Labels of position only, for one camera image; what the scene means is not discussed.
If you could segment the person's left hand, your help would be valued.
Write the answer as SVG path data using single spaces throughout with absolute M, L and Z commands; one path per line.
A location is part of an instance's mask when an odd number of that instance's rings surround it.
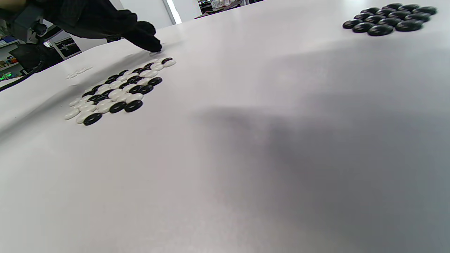
M 149 52 L 160 52 L 156 28 L 139 21 L 128 9 L 118 10 L 109 0 L 31 0 L 44 10 L 44 19 L 80 38 L 123 37 Z

